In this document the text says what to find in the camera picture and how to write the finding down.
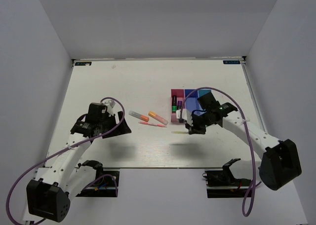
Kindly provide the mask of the red pink thin pen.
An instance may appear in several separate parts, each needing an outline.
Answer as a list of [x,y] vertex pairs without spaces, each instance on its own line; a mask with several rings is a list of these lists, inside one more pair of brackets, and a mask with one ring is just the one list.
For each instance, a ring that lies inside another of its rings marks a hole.
[[160,128],[166,128],[167,127],[164,124],[154,124],[154,123],[149,123],[149,122],[145,122],[145,121],[139,121],[139,124],[148,125],[148,126],[154,126],[154,127],[160,127]]

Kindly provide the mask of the orange capped highlighter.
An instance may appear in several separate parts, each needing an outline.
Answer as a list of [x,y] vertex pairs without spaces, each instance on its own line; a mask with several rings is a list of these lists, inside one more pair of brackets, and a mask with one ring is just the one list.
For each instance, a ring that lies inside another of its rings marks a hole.
[[144,122],[148,122],[149,121],[149,118],[145,115],[142,115],[140,113],[137,113],[137,112],[134,112],[134,111],[129,111],[128,113],[130,116],[134,117],[134,118],[137,118],[141,121],[144,121]]

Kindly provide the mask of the yellow thin pen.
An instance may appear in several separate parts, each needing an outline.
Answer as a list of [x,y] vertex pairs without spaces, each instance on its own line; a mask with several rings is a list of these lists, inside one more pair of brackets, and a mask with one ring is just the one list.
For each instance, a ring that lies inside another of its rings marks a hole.
[[172,134],[189,134],[186,131],[171,131]]

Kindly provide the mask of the purple black highlighter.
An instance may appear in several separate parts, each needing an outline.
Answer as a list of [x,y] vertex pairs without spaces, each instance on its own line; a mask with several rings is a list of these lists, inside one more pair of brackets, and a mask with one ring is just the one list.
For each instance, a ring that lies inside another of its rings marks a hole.
[[180,110],[181,108],[182,108],[182,106],[183,106],[183,101],[181,101],[181,100],[179,100],[179,101],[177,101],[177,110]]

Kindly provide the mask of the yellow capped pink highlighter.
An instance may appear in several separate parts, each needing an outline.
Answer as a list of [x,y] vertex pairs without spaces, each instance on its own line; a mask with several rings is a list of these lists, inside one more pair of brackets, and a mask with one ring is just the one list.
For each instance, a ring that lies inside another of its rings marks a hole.
[[167,125],[168,124],[168,121],[166,119],[164,119],[163,117],[161,117],[160,115],[158,115],[157,113],[155,113],[153,111],[149,111],[148,115],[150,117],[152,117],[153,119],[159,121],[163,125]]

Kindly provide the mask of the green black highlighter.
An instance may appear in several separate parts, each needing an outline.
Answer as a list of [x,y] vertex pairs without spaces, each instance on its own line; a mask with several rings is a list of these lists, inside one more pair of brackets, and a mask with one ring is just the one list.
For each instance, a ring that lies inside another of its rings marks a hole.
[[171,103],[171,112],[176,113],[177,111],[177,96],[173,95],[172,96],[172,103]]

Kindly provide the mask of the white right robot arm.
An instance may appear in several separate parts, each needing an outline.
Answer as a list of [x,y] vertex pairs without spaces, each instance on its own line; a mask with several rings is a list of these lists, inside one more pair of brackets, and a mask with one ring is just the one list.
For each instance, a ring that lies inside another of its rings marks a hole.
[[181,109],[177,118],[185,122],[190,135],[206,133],[211,125],[218,125],[235,134],[245,142],[261,160],[260,165],[252,162],[251,174],[271,190],[278,190],[302,174],[296,144],[269,135],[255,124],[247,121],[237,104],[220,104],[211,92],[198,98],[199,114]]

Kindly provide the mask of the purple-blue storage bin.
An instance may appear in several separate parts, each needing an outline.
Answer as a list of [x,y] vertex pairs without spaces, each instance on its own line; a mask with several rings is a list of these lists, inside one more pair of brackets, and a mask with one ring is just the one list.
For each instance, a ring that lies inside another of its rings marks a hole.
[[192,112],[193,110],[201,110],[198,102],[199,94],[198,91],[192,93],[185,101],[185,108]]

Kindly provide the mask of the light blue storage bin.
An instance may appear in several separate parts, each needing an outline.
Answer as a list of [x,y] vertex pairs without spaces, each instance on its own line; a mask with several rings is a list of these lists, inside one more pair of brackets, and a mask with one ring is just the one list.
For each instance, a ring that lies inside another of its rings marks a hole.
[[211,92],[210,89],[200,89],[200,90],[198,91],[198,97],[202,97],[203,95],[208,94],[208,93],[210,93],[210,92]]

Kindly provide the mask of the pink storage bin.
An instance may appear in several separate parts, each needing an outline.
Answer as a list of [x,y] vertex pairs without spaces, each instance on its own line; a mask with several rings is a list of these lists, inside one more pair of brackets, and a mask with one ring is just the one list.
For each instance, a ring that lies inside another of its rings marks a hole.
[[177,123],[177,110],[184,105],[184,89],[171,89],[171,123]]

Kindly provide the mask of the right corner label sticker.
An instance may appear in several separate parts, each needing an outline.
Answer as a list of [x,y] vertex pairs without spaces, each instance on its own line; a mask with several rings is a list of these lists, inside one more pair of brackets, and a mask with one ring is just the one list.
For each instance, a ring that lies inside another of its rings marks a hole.
[[224,65],[240,65],[240,60],[223,60]]

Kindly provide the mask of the corner label sticker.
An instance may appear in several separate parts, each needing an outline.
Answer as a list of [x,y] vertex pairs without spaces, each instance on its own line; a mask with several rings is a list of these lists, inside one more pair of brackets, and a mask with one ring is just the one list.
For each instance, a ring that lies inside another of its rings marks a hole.
[[240,65],[240,60],[223,60],[224,65]]
[[75,66],[91,66],[92,62],[75,62]]

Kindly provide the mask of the left corner label sticker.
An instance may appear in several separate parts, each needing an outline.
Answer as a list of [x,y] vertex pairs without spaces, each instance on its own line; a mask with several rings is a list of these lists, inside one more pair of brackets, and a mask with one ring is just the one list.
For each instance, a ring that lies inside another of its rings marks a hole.
[[92,62],[75,62],[75,66],[91,66]]

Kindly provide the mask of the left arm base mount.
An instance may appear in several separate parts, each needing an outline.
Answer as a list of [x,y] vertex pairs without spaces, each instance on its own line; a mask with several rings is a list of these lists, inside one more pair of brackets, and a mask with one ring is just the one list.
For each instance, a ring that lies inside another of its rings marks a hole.
[[95,182],[93,185],[82,190],[77,197],[96,197],[96,198],[110,198],[117,197],[119,191],[119,170],[103,170],[97,176],[105,175],[103,178]]

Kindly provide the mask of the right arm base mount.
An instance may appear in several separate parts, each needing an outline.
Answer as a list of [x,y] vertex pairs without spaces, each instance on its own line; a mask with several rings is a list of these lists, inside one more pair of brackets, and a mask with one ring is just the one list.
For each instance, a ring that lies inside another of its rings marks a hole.
[[242,198],[251,184],[252,162],[234,158],[221,168],[206,169],[202,177],[208,198]]

